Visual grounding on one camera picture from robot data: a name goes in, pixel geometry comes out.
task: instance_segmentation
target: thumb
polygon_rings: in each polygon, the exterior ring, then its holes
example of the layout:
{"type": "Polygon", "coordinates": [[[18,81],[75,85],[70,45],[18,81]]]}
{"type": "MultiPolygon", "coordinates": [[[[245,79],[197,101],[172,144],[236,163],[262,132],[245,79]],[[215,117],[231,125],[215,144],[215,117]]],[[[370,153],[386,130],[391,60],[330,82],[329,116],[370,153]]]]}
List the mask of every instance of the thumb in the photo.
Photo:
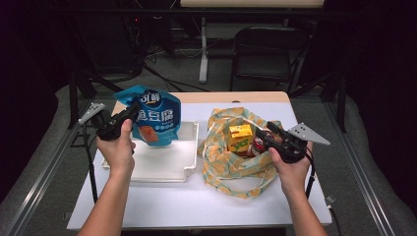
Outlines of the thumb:
{"type": "Polygon", "coordinates": [[[270,157],[272,158],[272,161],[274,163],[279,163],[279,162],[282,161],[281,155],[279,154],[279,152],[275,148],[270,147],[268,149],[268,151],[269,151],[270,157]]]}
{"type": "Polygon", "coordinates": [[[123,137],[122,139],[129,138],[131,132],[132,132],[132,120],[126,119],[122,124],[120,136],[123,137]]]}

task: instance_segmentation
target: table leg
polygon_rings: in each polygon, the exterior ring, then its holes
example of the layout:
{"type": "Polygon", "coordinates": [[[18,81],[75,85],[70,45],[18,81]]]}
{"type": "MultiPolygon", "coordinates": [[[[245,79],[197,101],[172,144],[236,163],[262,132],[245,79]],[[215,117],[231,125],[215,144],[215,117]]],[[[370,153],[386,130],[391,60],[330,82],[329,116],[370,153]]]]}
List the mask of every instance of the table leg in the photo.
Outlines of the table leg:
{"type": "Polygon", "coordinates": [[[205,84],[208,81],[208,45],[206,35],[206,18],[202,18],[202,64],[200,66],[200,84],[205,84]]]}

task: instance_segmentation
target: juice box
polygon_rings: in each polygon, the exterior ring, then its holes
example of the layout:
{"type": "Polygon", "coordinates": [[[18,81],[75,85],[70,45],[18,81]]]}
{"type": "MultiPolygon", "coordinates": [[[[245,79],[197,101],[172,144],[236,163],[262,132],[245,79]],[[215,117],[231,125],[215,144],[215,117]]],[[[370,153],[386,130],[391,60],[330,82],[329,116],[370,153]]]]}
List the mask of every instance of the juice box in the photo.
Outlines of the juice box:
{"type": "Polygon", "coordinates": [[[236,153],[247,152],[253,137],[251,126],[230,126],[229,131],[229,150],[236,153]]]}

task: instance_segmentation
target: plastic bag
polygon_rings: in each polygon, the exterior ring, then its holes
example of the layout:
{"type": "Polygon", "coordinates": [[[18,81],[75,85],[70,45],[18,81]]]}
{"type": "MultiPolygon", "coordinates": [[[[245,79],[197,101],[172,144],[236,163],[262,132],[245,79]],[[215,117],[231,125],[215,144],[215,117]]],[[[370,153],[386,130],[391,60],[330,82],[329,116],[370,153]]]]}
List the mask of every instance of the plastic bag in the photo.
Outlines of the plastic bag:
{"type": "MultiPolygon", "coordinates": [[[[244,158],[227,149],[227,132],[230,126],[249,124],[255,132],[256,127],[265,130],[266,120],[244,107],[215,108],[208,119],[208,137],[199,146],[198,153],[204,159],[203,177],[205,183],[218,191],[241,199],[258,197],[276,177],[276,170],[265,151],[252,158],[244,158]],[[224,180],[243,177],[262,178],[259,186],[248,191],[234,190],[224,180]]],[[[272,121],[279,127],[279,121],[272,121]]]]}

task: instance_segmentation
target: blue snack bag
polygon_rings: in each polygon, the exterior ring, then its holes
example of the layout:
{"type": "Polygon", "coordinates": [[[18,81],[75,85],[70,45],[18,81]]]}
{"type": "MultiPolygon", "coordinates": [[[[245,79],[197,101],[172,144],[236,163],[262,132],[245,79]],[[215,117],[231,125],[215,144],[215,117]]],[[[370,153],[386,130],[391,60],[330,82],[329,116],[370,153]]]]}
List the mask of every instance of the blue snack bag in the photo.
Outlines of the blue snack bag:
{"type": "Polygon", "coordinates": [[[181,101],[178,97],[154,88],[134,86],[117,93],[114,97],[129,106],[138,100],[141,109],[133,121],[132,135],[149,146],[168,146],[178,140],[181,125],[181,101]]]}

